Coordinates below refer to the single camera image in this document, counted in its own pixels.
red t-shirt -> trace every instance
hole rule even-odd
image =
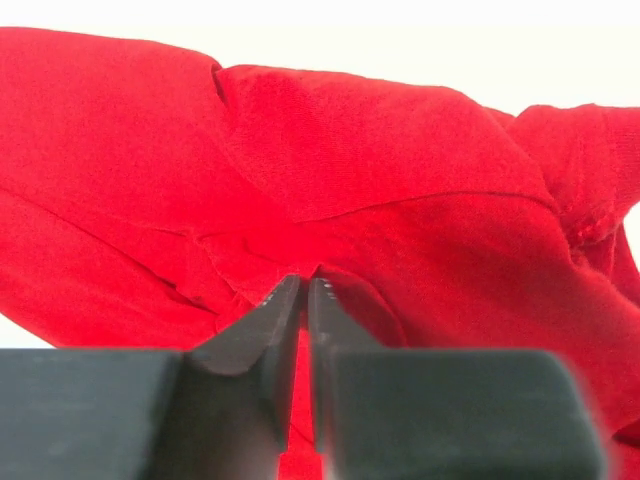
[[[0,311],[189,349],[288,273],[389,345],[559,354],[640,478],[640,109],[534,106],[0,29]],[[305,335],[286,480],[320,478]]]

red fabric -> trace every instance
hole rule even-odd
[[[381,340],[538,347],[640,478],[640,109],[536,106],[154,42],[0,29],[0,311],[58,346],[191,348],[286,274]],[[320,478],[302,335],[281,477]]]

white background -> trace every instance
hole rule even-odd
[[[446,85],[513,114],[541,103],[640,106],[640,12],[628,6],[635,2],[12,3],[0,9],[0,25],[157,40],[223,66]],[[640,209],[625,225],[638,260]],[[46,343],[0,315],[0,347],[22,346]]]

black plastic block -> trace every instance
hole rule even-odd
[[[334,349],[326,478],[600,480],[576,385],[538,351]]]
[[[0,479],[141,479],[179,364],[170,351],[0,350]]]

red cloth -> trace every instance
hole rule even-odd
[[[538,347],[640,478],[640,109],[535,106],[148,41],[0,29],[0,311],[191,348],[288,273],[389,345]],[[282,478],[319,478],[304,343]]]

